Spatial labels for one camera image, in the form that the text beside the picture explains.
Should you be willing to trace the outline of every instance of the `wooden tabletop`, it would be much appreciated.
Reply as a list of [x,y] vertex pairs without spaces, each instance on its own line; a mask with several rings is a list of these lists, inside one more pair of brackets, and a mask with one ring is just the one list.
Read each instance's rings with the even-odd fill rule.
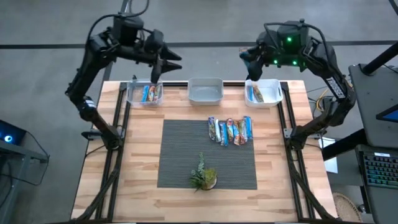
[[[98,110],[109,123],[113,120],[119,83],[104,82],[99,99]],[[288,84],[296,122],[305,124],[312,119],[312,114],[304,82],[288,81]],[[289,124],[285,106],[284,110]],[[257,190],[213,189],[194,193],[194,189],[157,188],[164,119],[207,120],[209,116],[227,119],[244,115],[253,120]],[[315,140],[307,142],[317,144]],[[87,152],[102,144],[100,140],[90,142]],[[303,156],[311,191],[336,217],[321,151],[306,146]],[[85,159],[72,218],[81,215],[98,193],[105,157],[104,148]],[[189,104],[186,87],[165,87],[160,107],[132,107],[120,175],[114,222],[297,221],[277,107],[247,107],[243,87],[224,87],[220,106],[193,107]],[[300,198],[305,217],[308,217],[301,191]],[[104,213],[108,211],[107,200],[109,197],[106,197]]]

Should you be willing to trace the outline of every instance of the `black cable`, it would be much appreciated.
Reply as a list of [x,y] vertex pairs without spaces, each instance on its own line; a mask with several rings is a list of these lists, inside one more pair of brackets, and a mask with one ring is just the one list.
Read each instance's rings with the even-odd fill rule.
[[42,184],[44,175],[45,175],[45,173],[46,173],[46,171],[47,171],[47,168],[49,167],[50,156],[49,156],[49,154],[43,149],[42,145],[40,145],[40,143],[37,141],[37,139],[35,138],[35,136],[34,136],[32,133],[30,133],[29,131],[26,131],[26,133],[28,133],[28,134],[33,138],[33,140],[36,142],[36,144],[39,146],[39,148],[44,152],[45,156],[47,157],[47,164],[46,164],[46,166],[45,166],[45,168],[44,168],[44,172],[43,172],[42,178],[40,179],[40,182],[37,183],[37,184],[35,184],[35,183],[29,182],[29,181],[27,181],[27,180],[23,180],[23,179],[20,179],[20,178],[17,178],[17,177],[13,177],[12,175],[7,175],[7,174],[0,174],[0,175],[6,176],[6,177],[10,177],[10,178],[12,178],[12,179],[19,180],[19,181],[25,182],[25,183],[27,183],[27,184],[31,184],[31,185],[33,185],[33,186],[39,186],[40,184]]
[[321,112],[323,112],[323,110],[324,110],[324,108],[325,108],[325,105],[323,104],[323,99],[327,99],[327,98],[330,98],[330,99],[333,99],[334,98],[334,96],[323,96],[323,97],[320,97],[318,100],[319,100],[319,107],[320,107],[320,111]]
[[321,132],[321,143],[322,143],[322,149],[321,150],[323,150],[323,131],[324,130],[322,130],[322,132]]
[[[311,101],[309,101],[310,103],[317,103],[315,100],[313,100],[312,98],[309,98],[309,97],[307,97],[309,100],[311,100]],[[314,106],[314,109],[312,110],[312,119],[315,119],[315,117],[314,117],[314,113],[315,113],[315,109],[317,108],[317,106],[315,105]]]
[[[120,125],[120,124],[119,124],[119,125],[117,125],[116,127],[117,127],[117,128],[118,128],[118,127],[123,128],[123,125]],[[99,150],[99,149],[102,149],[103,147],[105,147],[105,145],[102,145],[102,146],[100,146],[100,147],[98,147],[98,148],[96,148],[96,149],[90,151],[89,153],[86,154],[85,158],[86,158],[88,155],[90,155],[91,153],[93,153],[93,152],[95,152],[95,151],[97,151],[97,150]]]
[[[129,0],[129,12],[132,13],[132,0]],[[147,0],[147,4],[145,5],[144,10],[142,10],[141,12],[138,12],[137,14],[133,14],[133,16],[128,16],[128,17],[136,17],[136,16],[140,16],[142,15],[144,12],[146,12],[146,10],[149,7],[149,0]]]
[[321,147],[313,145],[313,144],[307,144],[307,143],[305,143],[305,144],[308,145],[308,146],[313,146],[313,147],[317,147],[317,148],[321,149]]
[[394,69],[388,67],[387,65],[384,65],[384,66],[385,66],[386,68],[388,68],[389,70],[391,70],[391,71],[393,71],[393,72],[395,72],[395,73],[398,73],[398,71],[395,71]]
[[[323,46],[325,48],[326,61],[328,63],[328,66],[330,66],[337,74],[343,76],[343,74],[341,74],[341,72],[330,63],[331,61],[330,61],[330,56],[329,56],[329,52],[328,52],[328,47],[326,46],[327,42],[326,42],[325,36],[323,35],[323,32],[319,28],[317,28],[317,27],[315,27],[313,25],[305,24],[305,23],[303,23],[302,25],[304,27],[311,28],[311,29],[313,29],[313,30],[315,30],[315,31],[317,31],[319,33],[319,35],[321,36],[321,40],[323,42]],[[267,29],[266,28],[267,26],[293,26],[293,27],[298,27],[299,25],[296,25],[296,24],[284,24],[284,23],[281,23],[281,22],[270,22],[270,23],[265,23],[264,24],[264,28],[265,29]]]
[[316,100],[314,100],[313,98],[311,98],[311,97],[307,97],[309,100],[312,100],[312,101],[314,101],[315,103],[317,102]]
[[315,111],[317,110],[317,105],[315,104],[315,106],[312,109],[312,119],[315,119]]
[[320,88],[316,88],[314,90],[307,91],[307,93],[311,93],[313,91],[321,90],[321,89],[324,89],[324,88],[327,88],[327,86],[323,86],[323,87],[320,87]]
[[[10,165],[10,162],[9,162],[9,161],[7,161],[7,165],[8,165],[8,173],[11,175],[12,172],[11,172],[11,165]],[[10,188],[8,189],[8,192],[7,192],[7,194],[6,194],[6,197],[5,197],[5,198],[3,199],[3,201],[1,202],[0,208],[4,205],[4,203],[6,203],[6,200],[7,200],[8,196],[10,195],[11,190],[12,190],[12,178],[10,177],[9,179],[10,179]]]
[[[124,17],[125,17],[125,18],[132,18],[132,17],[140,16],[140,15],[142,15],[143,13],[145,13],[146,10],[148,10],[148,7],[149,7],[149,0],[147,0],[147,4],[146,4],[145,8],[144,8],[141,12],[138,12],[138,13],[136,13],[136,14],[131,14],[131,15],[128,15],[128,16],[124,16]],[[93,25],[91,25],[91,27],[90,27],[90,29],[89,29],[89,31],[88,31],[88,35],[87,35],[85,47],[87,47],[88,41],[90,40],[90,37],[91,37],[91,33],[93,32],[95,26],[96,26],[99,22],[101,22],[103,19],[109,18],[109,17],[122,17],[122,15],[121,15],[121,14],[108,14],[108,15],[104,15],[104,16],[101,16],[100,18],[98,18],[98,19],[93,23]],[[86,51],[85,51],[85,54],[84,54],[84,56],[83,56],[83,61],[81,62],[80,68],[81,68],[81,66],[84,64],[85,59],[86,59]]]
[[145,29],[145,28],[142,28],[142,30],[145,31],[145,32],[148,32],[148,33],[150,33],[150,34],[154,32],[154,31],[152,31],[152,30],[148,30],[148,29]]
[[100,147],[98,147],[98,148],[92,150],[91,152],[87,153],[85,157],[87,157],[87,156],[90,155],[91,153],[93,153],[93,152],[95,152],[95,151],[97,151],[98,149],[101,149],[101,148],[103,148],[103,147],[105,147],[105,145],[102,145],[102,146],[100,146]]
[[278,53],[280,54],[281,52],[280,52],[279,44],[277,44],[277,42],[275,41],[274,37],[269,32],[267,24],[264,24],[264,28],[267,31],[267,34],[269,34],[269,37],[271,38],[272,42],[274,43],[276,49],[278,50]]
[[145,42],[145,34],[143,30],[139,31],[139,39],[141,41],[141,47],[144,47],[144,42]]

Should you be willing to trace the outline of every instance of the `concrete floor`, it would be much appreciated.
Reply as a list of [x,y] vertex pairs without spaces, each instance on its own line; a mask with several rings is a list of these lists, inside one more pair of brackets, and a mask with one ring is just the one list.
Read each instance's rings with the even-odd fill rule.
[[[2,0],[0,1],[0,45],[82,44],[90,25],[103,14],[118,12],[123,0]],[[134,1],[141,9],[144,1]],[[386,0],[152,0],[142,16],[149,29],[164,32],[169,42],[254,41],[264,22],[306,18],[321,28],[328,40],[396,40],[398,17]],[[98,25],[95,32],[111,24]],[[348,66],[366,63],[387,45],[335,47],[343,73]],[[166,73],[164,80],[191,77],[246,77],[238,48],[178,48],[183,69]],[[51,154],[42,185],[24,184],[13,223],[48,223],[70,217],[87,141],[80,136],[90,124],[82,121],[63,94],[75,75],[82,49],[0,50],[0,119],[28,129]],[[398,64],[398,59],[390,62]],[[147,78],[150,70],[127,60],[118,60],[110,80],[127,80],[132,74]],[[98,99],[103,74],[99,74],[88,95]],[[307,90],[325,84],[305,71],[267,68],[263,78],[304,80]],[[317,98],[322,90],[309,93]],[[362,128],[357,108],[343,125],[328,129],[328,137],[343,138]],[[352,189],[347,194],[358,192]]]

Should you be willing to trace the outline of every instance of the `black stand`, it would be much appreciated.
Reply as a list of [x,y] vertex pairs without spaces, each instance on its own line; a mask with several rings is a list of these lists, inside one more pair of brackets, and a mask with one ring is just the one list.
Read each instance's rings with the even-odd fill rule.
[[[119,86],[119,94],[118,94],[118,100],[116,102],[116,109],[113,117],[113,125],[112,127],[116,128],[118,127],[118,121],[119,121],[119,116],[120,116],[120,110],[121,110],[121,105],[122,105],[122,100],[123,100],[123,94],[126,92],[127,89],[127,83],[126,82],[121,82]],[[122,131],[121,131],[121,145],[115,149],[115,150],[108,150],[106,153],[106,159],[105,159],[105,166],[104,166],[104,172],[103,172],[103,177],[101,181],[101,188],[97,194],[97,196],[94,198],[94,200],[90,203],[90,205],[87,207],[87,209],[83,212],[82,215],[80,215],[77,219],[70,220],[68,222],[63,222],[63,223],[112,223],[113,219],[113,213],[114,213],[114,207],[115,207],[115,202],[116,202],[116,193],[118,191],[118,182],[119,182],[119,175],[120,175],[120,169],[121,169],[121,163],[122,163],[122,158],[123,158],[123,150],[124,150],[124,142],[125,142],[125,132],[127,130],[127,124],[129,121],[129,114],[130,114],[130,103],[126,102],[126,108],[124,110],[124,117],[123,117],[123,123],[121,125]],[[109,174],[110,169],[111,169],[111,161],[112,161],[112,156],[114,152],[117,152],[116,154],[116,163],[114,165],[114,168],[112,172]],[[109,199],[109,207],[108,207],[108,212],[106,214],[106,218],[103,218],[103,205],[104,205],[104,197],[107,193],[107,191],[111,188],[111,195]],[[95,218],[90,219],[94,211],[95,213]]]
[[393,59],[395,56],[397,56],[397,54],[398,54],[398,42],[396,42],[394,45],[392,45],[387,50],[385,50],[383,53],[381,53],[379,56],[377,56],[369,64],[365,65],[362,68],[362,72],[365,75],[373,76],[374,71],[379,69],[381,66],[383,66],[385,63],[387,63],[391,59]]
[[[28,171],[30,161],[32,159],[37,159],[40,161],[40,163],[47,163],[49,162],[49,159],[47,156],[34,152],[28,149],[25,149],[22,146],[17,146],[13,144],[6,143],[4,141],[0,141],[0,152],[2,154],[8,154],[8,155],[13,155],[16,158],[15,159],[21,159],[21,165],[19,170],[13,171],[13,174],[9,175],[15,175],[18,179],[25,179],[26,173]],[[7,159],[2,159],[2,164],[4,165],[6,163]],[[12,185],[9,186],[11,187],[11,190],[9,192],[9,195],[4,201],[3,206],[0,208],[0,223],[9,223],[10,216],[12,214],[12,209],[14,208],[14,205],[16,203],[17,199],[17,194],[19,191],[19,187],[21,185],[21,181],[18,179],[13,179],[12,180]],[[4,194],[7,193],[7,189],[2,190]]]
[[322,149],[323,160],[327,161],[340,154],[353,150],[359,144],[368,144],[364,129],[360,129],[334,144],[324,147]]
[[[289,93],[289,86],[287,82],[282,82],[280,83],[282,87],[282,91],[284,92],[285,99],[286,99],[286,105],[287,105],[287,110],[289,113],[289,119],[290,119],[290,125],[292,128],[296,127],[296,121],[294,118],[294,112],[293,112],[293,106],[292,106],[292,101],[290,99],[290,93]],[[278,104],[278,110],[279,110],[279,119],[280,119],[280,125],[282,127],[282,133],[284,132],[284,129],[287,128],[286,126],[286,121],[285,121],[285,115],[284,115],[284,110],[282,103]],[[284,142],[285,142],[285,149],[286,149],[286,156],[287,156],[287,163],[289,166],[289,173],[290,173],[290,181],[292,184],[292,190],[293,190],[293,195],[294,195],[294,201],[295,201],[295,207],[297,211],[297,218],[303,217],[303,211],[301,208],[301,201],[300,201],[300,194],[299,190],[297,188],[297,182],[293,176],[293,171],[291,168],[294,167],[293,164],[293,157],[292,157],[292,150],[288,147],[288,139],[284,136]],[[303,182],[306,186],[308,186],[308,179],[307,179],[307,172],[305,170],[305,164],[304,164],[304,158],[303,158],[303,153],[301,150],[296,151],[297,153],[297,161],[298,161],[298,166],[300,169],[300,175],[303,178]],[[310,218],[315,218],[314,210],[312,207],[311,202],[307,197],[305,197],[305,202],[307,204],[307,210],[308,210],[308,215]]]

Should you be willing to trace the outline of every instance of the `computer keyboard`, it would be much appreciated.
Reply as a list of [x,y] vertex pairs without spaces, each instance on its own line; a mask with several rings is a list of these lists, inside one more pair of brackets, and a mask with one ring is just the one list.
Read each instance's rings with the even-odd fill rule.
[[363,154],[363,162],[368,185],[398,189],[398,156]]

